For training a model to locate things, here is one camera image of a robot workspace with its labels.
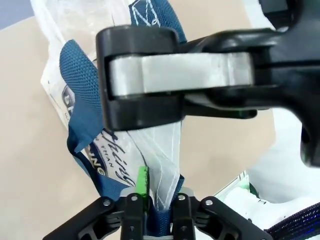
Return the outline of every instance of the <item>package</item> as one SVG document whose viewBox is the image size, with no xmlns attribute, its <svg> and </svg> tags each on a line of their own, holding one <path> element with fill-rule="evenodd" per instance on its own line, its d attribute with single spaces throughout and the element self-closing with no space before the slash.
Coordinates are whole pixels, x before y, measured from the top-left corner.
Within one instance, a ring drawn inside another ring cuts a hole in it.
<svg viewBox="0 0 320 240">
<path fill-rule="evenodd" d="M 289 220 L 289 217 L 293 217 L 296 213 L 301 213 L 319 202 L 316 198 L 306 194 L 283 203 L 271 203 L 261 198 L 260 193 L 256 191 L 251 182 L 248 174 L 243 172 L 214 196 L 264 231 L 274 228 L 281 221 Z M 317 210 L 314 209 L 314 212 L 311 212 L 303 214 L 305 216 L 314 215 Z M 320 237 L 314 236 L 310 239 L 316 240 Z"/>
<path fill-rule="evenodd" d="M 65 43 L 74 39 L 94 62 L 95 37 L 100 30 L 131 24 L 132 19 L 136 25 L 161 25 L 151 0 L 31 0 L 31 5 L 49 41 L 41 84 L 66 128 L 76 100 L 59 69 Z M 139 167 L 148 166 L 155 206 L 166 210 L 180 177 L 180 132 L 180 122 L 130 132 L 103 130 L 81 152 L 99 175 L 129 187 L 135 186 Z"/>
</svg>

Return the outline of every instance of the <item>robotic arm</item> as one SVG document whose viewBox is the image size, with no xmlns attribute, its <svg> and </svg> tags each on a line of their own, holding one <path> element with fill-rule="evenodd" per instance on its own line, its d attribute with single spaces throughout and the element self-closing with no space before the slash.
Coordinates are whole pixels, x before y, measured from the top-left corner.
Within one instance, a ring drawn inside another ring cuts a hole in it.
<svg viewBox="0 0 320 240">
<path fill-rule="evenodd" d="M 320 0 L 287 1 L 286 8 L 278 23 L 289 22 L 286 32 L 224 31 L 180 44 L 168 28 L 102 30 L 96 47 L 105 127 L 136 130 L 186 115 L 249 119 L 282 107 L 302 122 L 302 161 L 319 167 Z M 101 197 L 44 239 L 100 240 L 120 226 L 121 240 L 158 239 L 143 231 L 151 204 L 130 188 L 116 202 Z M 257 228 L 212 196 L 198 201 L 186 188 L 171 211 L 172 235 L 162 240 L 194 240 L 194 226 L 217 240 L 291 239 Z"/>
</svg>

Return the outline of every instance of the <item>gray surface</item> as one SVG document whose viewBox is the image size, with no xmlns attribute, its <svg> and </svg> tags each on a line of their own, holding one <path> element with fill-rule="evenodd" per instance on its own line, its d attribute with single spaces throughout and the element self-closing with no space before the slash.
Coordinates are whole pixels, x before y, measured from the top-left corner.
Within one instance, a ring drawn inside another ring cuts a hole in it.
<svg viewBox="0 0 320 240">
<path fill-rule="evenodd" d="M 253 84 L 246 52 L 127 56 L 110 63 L 114 96 Z"/>
<path fill-rule="evenodd" d="M 0 30 L 33 15 L 30 0 L 0 0 Z"/>
</svg>

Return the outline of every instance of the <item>white object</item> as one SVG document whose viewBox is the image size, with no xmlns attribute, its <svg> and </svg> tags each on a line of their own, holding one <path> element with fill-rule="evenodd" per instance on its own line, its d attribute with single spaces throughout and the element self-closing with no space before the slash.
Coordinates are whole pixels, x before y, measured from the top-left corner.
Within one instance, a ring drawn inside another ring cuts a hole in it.
<svg viewBox="0 0 320 240">
<path fill-rule="evenodd" d="M 133 0 L 30 1 L 39 26 L 49 41 L 49 58 L 41 84 L 67 128 L 75 96 L 60 74 L 59 57 L 62 47 L 66 41 L 74 39 L 89 59 L 94 61 L 96 34 L 107 27 L 131 24 L 129 4 Z M 146 1 L 146 8 L 152 8 L 150 4 Z M 132 10 L 134 17 L 139 17 L 139 12 L 134 7 Z M 116 144 L 119 148 L 115 145 L 113 136 L 102 131 L 93 144 L 82 152 L 100 175 L 109 176 L 128 186 L 135 185 L 139 167 L 147 165 L 150 168 L 150 188 L 155 193 L 155 206 L 159 210 L 165 210 L 170 206 L 180 177 L 180 132 L 180 122 L 117 132 Z"/>
<path fill-rule="evenodd" d="M 303 196 L 320 202 L 320 169 L 307 167 L 300 157 L 302 124 L 288 110 L 274 109 L 275 144 L 247 172 L 260 196 L 284 203 Z"/>
<path fill-rule="evenodd" d="M 245 219 L 250 219 L 254 225 L 262 230 L 269 229 L 292 216 L 293 214 L 306 209 L 318 201 L 312 197 L 299 197 L 284 203 L 270 203 L 269 201 L 257 198 L 247 189 L 235 187 L 223 201 Z"/>
<path fill-rule="evenodd" d="M 251 26 L 254 29 L 270 28 L 275 29 L 271 22 L 262 12 L 259 0 L 242 0 L 246 14 L 250 20 Z"/>
</svg>

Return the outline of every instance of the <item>metal plate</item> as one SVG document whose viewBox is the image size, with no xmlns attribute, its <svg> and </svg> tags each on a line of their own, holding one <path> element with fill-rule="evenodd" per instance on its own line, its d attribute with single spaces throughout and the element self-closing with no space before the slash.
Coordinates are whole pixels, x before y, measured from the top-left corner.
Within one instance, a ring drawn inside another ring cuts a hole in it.
<svg viewBox="0 0 320 240">
<path fill-rule="evenodd" d="M 248 53 L 126 56 L 110 62 L 115 97 L 253 84 Z"/>
</svg>

